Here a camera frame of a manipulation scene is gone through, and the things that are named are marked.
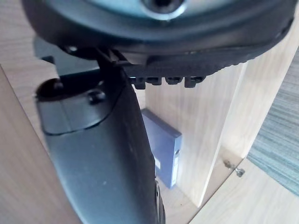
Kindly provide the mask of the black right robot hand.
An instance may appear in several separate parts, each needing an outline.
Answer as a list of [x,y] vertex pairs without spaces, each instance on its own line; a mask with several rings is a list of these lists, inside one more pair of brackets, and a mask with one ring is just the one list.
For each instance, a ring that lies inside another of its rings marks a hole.
[[135,89],[244,63],[289,32],[296,0],[24,0],[36,57],[58,74],[36,90],[50,159],[81,222],[164,224]]

